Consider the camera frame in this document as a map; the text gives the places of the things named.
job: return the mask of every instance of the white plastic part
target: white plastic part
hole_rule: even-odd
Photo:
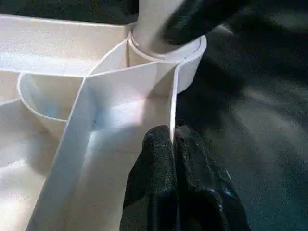
[[[131,26],[0,14],[0,69],[86,76]]]
[[[17,99],[17,79],[19,73],[0,71],[0,103]]]
[[[118,44],[84,79],[27,231],[119,230],[127,176],[144,135],[167,125],[173,140],[179,80],[194,75],[204,50],[180,64],[121,69],[130,48],[129,39]],[[97,74],[104,62],[114,70]]]
[[[25,230],[47,175],[28,231],[84,230],[83,219],[118,230],[143,136],[165,124],[173,140],[177,93],[191,84],[206,38],[185,59],[162,60],[135,46],[132,25],[4,15],[0,25],[0,230]],[[20,73],[22,102],[8,101]]]
[[[82,78],[21,74],[18,94],[25,106],[60,139]]]
[[[184,46],[163,41],[161,31],[184,0],[140,0],[139,17],[133,29],[135,46],[143,53],[162,60],[180,61],[198,50],[200,39]]]
[[[0,230],[26,229],[57,146],[20,100],[0,105]]]

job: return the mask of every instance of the plastic compartment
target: plastic compartment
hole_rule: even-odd
[[[0,71],[0,103],[17,99],[17,80],[19,73]]]
[[[60,139],[81,82],[81,77],[21,74],[18,93],[25,106]]]
[[[152,62],[83,80],[27,231],[119,230],[143,137],[167,125],[173,140],[179,79],[196,71],[202,54],[176,67]]]
[[[0,14],[0,69],[86,76],[131,26]]]
[[[0,230],[24,231],[58,141],[20,100],[0,105]]]

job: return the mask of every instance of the gloved finger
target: gloved finger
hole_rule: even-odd
[[[228,173],[209,157],[197,132],[187,126],[177,128],[175,156],[181,228],[249,231]]]
[[[186,0],[168,20],[164,40],[183,45],[206,34],[251,0]]]
[[[122,231],[172,231],[178,201],[173,145],[169,128],[158,126],[145,135],[125,192]]]
[[[203,141],[187,126],[176,130],[175,158],[181,230],[227,231],[228,224],[222,212],[222,199]]]

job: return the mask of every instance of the gloved hand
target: gloved hand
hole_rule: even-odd
[[[213,30],[245,5],[256,0],[185,0],[164,28],[164,40],[183,45]],[[130,13],[137,13],[139,0],[123,0]]]
[[[229,175],[206,153],[199,135],[166,126],[151,129],[128,177],[122,231],[248,231]]]

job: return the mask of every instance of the dark fabric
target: dark fabric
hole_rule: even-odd
[[[0,13],[61,20],[127,24],[137,20],[127,0],[2,0]]]
[[[123,0],[125,10],[128,14],[136,14],[139,12],[139,0]]]
[[[122,231],[249,231],[229,175],[211,161],[197,132],[150,130],[127,183]]]
[[[173,231],[177,213],[173,148],[168,127],[159,126],[145,135],[129,174],[120,230]]]

